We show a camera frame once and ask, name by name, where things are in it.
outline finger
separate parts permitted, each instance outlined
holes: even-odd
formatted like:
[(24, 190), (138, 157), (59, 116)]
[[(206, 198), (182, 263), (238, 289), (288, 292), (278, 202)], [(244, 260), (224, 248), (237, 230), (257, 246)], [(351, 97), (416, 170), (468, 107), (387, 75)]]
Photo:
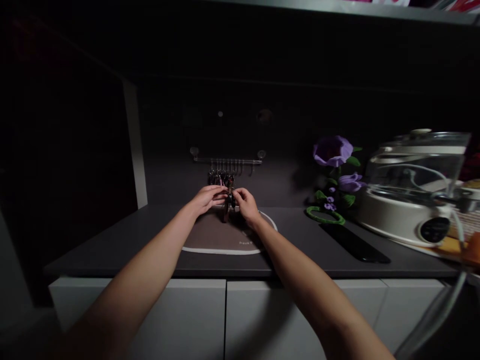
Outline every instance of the finger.
[(242, 196), (239, 194), (239, 192), (237, 190), (233, 190), (233, 197), (235, 198), (235, 200), (237, 201), (237, 203), (240, 205), (242, 204), (245, 200), (242, 199)]
[(216, 189), (216, 188), (220, 188), (221, 185), (208, 185), (208, 186), (204, 186), (200, 189), (200, 191), (209, 191), (209, 190), (213, 190), (213, 189)]
[(213, 197), (213, 200), (225, 199), (227, 197), (228, 197), (228, 194), (218, 194), (217, 196)]
[(208, 190), (208, 192), (211, 194), (211, 197), (213, 198), (216, 194), (219, 194), (223, 191), (227, 191), (228, 188), (226, 186), (220, 186), (220, 185), (210, 185), (210, 186), (215, 186), (213, 189)]
[(212, 200), (211, 201), (211, 206), (215, 206), (215, 205), (222, 205), (225, 203), (225, 200), (222, 199), (222, 200)]
[(238, 191), (238, 193), (241, 195), (242, 199), (244, 199), (245, 201), (249, 201), (249, 199), (254, 198), (254, 196), (244, 187), (240, 187), (240, 188), (236, 189), (236, 191)]

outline backsplash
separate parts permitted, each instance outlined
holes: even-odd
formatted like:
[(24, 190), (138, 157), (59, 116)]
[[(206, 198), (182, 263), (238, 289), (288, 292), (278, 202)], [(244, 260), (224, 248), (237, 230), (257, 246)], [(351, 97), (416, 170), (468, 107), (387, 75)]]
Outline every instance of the backsplash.
[(312, 157), (319, 137), (341, 135), (363, 147), (355, 153), (362, 167), (347, 169), (362, 173), (379, 143), (395, 135), (468, 131), (451, 122), (466, 111), (460, 100), (379, 90), (161, 78), (139, 86), (138, 103), (150, 204), (183, 204), (207, 185), (210, 164), (194, 163), (190, 147), (204, 158), (256, 159), (266, 151), (252, 176), (243, 167), (235, 187), (249, 189), (260, 207), (303, 207), (322, 182)]

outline black phone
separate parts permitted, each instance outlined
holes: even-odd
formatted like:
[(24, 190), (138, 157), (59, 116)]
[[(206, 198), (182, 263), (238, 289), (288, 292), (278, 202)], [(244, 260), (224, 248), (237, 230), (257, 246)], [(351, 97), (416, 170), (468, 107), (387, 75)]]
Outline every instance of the black phone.
[(320, 227), (354, 258), (365, 263), (390, 264), (391, 260), (343, 225), (321, 224)]

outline white cabinet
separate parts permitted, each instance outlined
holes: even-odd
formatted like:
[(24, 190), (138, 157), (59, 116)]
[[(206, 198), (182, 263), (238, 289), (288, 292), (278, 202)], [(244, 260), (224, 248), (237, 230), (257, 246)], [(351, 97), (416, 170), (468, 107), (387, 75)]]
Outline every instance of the white cabinet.
[[(378, 279), (335, 282), (374, 326), (387, 286)], [(280, 286), (229, 281), (225, 321), (225, 360), (325, 359), (315, 332)]]
[[(60, 278), (50, 293), (69, 329), (108, 285)], [(434, 279), (335, 280), (394, 353), (444, 286)], [(129, 359), (325, 359), (280, 283), (172, 279), (133, 340)]]
[(394, 354), (444, 286), (435, 279), (382, 281), (388, 290), (374, 330)]
[[(63, 331), (108, 285), (105, 278), (60, 278), (49, 286)], [(128, 358), (224, 358), (225, 280), (172, 279), (133, 340)]]

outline appliance control panel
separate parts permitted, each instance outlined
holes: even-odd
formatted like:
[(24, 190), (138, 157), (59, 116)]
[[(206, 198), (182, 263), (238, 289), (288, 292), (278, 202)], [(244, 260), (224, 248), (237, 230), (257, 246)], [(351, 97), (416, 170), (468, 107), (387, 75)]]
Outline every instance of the appliance control panel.
[(450, 220), (446, 217), (434, 217), (425, 221), (419, 229), (420, 238), (428, 243), (437, 244), (448, 234)]

